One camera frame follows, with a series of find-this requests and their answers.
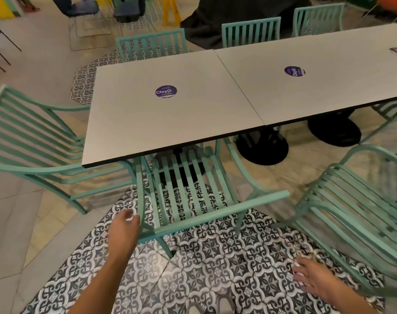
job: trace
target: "dark blue chair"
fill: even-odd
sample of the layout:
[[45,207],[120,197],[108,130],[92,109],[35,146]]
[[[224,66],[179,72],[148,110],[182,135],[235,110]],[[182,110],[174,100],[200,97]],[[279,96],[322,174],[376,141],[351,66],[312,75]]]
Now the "dark blue chair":
[[94,34],[94,35],[89,35],[89,36],[79,36],[78,35],[78,25],[76,18],[80,16],[85,16],[85,15],[95,15],[99,13],[106,22],[105,17],[102,15],[100,11],[100,7],[98,6],[98,3],[96,0],[82,0],[76,3],[72,4],[72,0],[53,0],[53,2],[56,4],[60,12],[62,12],[64,15],[66,15],[70,20],[69,20],[69,45],[70,49],[73,51],[79,51],[82,49],[93,49],[93,48],[101,48],[101,47],[108,47],[110,44],[107,40],[107,46],[100,46],[100,47],[89,47],[89,48],[81,48],[81,49],[74,49],[72,46],[72,41],[71,41],[71,31],[72,31],[72,26],[75,26],[75,32],[76,36],[79,38],[86,38],[86,37],[94,37],[94,36],[106,36],[106,35],[111,35],[113,32],[111,31],[111,28],[108,26],[108,29],[110,32],[106,33],[99,33],[99,34]]

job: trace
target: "black cloth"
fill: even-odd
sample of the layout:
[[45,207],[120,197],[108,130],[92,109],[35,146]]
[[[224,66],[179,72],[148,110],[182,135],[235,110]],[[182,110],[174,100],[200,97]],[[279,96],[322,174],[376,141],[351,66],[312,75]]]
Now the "black cloth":
[[194,13],[181,22],[185,37],[205,48],[222,48],[222,24],[281,16],[281,33],[291,33],[296,7],[309,0],[200,0]]

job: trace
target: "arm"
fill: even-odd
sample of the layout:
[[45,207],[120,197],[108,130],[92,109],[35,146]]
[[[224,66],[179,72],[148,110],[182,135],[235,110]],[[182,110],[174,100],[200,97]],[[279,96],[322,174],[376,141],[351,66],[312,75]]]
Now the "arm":
[[126,269],[139,240],[139,215],[131,222],[132,210],[123,210],[114,217],[108,230],[108,259],[90,285],[81,294],[68,314],[108,314]]
[[363,297],[335,277],[325,265],[312,259],[297,257],[299,267],[293,267],[293,279],[304,285],[301,289],[317,295],[334,306],[341,314],[377,314]]

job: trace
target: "yellow caution sign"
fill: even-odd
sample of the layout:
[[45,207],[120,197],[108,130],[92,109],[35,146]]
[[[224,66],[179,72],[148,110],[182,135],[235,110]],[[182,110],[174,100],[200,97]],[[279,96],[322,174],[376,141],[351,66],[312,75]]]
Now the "yellow caution sign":
[[178,4],[175,0],[164,0],[164,9],[163,9],[163,17],[162,17],[162,25],[165,26],[168,24],[168,19],[170,15],[170,6],[173,11],[175,24],[180,26],[181,23],[181,16],[180,12],[178,11]]

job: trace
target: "black round table base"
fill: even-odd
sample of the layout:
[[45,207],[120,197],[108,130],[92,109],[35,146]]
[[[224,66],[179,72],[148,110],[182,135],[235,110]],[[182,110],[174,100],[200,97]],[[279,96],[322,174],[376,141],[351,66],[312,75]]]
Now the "black round table base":
[[[182,152],[185,153],[185,157],[187,158],[187,161],[189,160],[188,152],[189,152],[190,150],[194,150],[194,152],[195,152],[195,154],[196,154],[196,158],[198,158],[198,155],[197,155],[197,149],[198,149],[198,148],[199,148],[199,147],[196,146],[196,145],[190,145],[190,146],[188,146],[188,147],[182,148]],[[181,160],[178,158],[178,153],[179,153],[179,152],[181,152],[180,149],[176,149],[176,150],[174,150],[174,151],[164,151],[164,152],[159,152],[159,153],[157,153],[157,154],[155,155],[155,159],[158,160],[159,168],[160,168],[160,169],[162,168],[162,158],[163,158],[163,157],[166,157],[166,158],[167,158],[167,161],[168,161],[168,165],[171,165],[170,157],[171,157],[172,154],[175,154],[175,156],[177,157],[178,162],[181,163]],[[191,178],[193,179],[193,182],[195,183],[195,182],[197,181],[197,175],[196,175],[196,171],[195,171],[195,169],[194,169],[194,166],[191,164],[191,165],[189,165],[188,167],[189,167],[189,169],[190,169]],[[201,162],[198,163],[198,167],[200,168],[201,175],[203,175],[204,173],[206,173],[206,170],[204,169],[204,166],[203,166],[203,164],[202,164]],[[180,169],[180,175],[181,175],[181,179],[182,179],[182,181],[183,181],[183,185],[184,185],[184,186],[188,186],[188,180],[187,180],[187,177],[186,177],[186,175],[185,175],[184,168],[183,168],[183,167],[180,167],[179,169]],[[177,184],[177,177],[175,176],[175,172],[174,172],[173,169],[170,169],[170,177],[171,177],[171,183],[172,183],[173,187],[174,187],[174,188],[175,188],[175,187],[178,187],[178,184]],[[166,179],[165,179],[165,174],[164,174],[164,172],[159,173],[159,178],[161,179],[161,184],[162,184],[162,185],[166,185],[166,184],[167,184]]]
[[336,147],[351,147],[361,140],[360,129],[347,117],[319,116],[309,119],[307,125],[315,137]]
[[236,147],[248,161],[265,166],[280,163],[289,152],[286,139],[273,129],[240,134]]

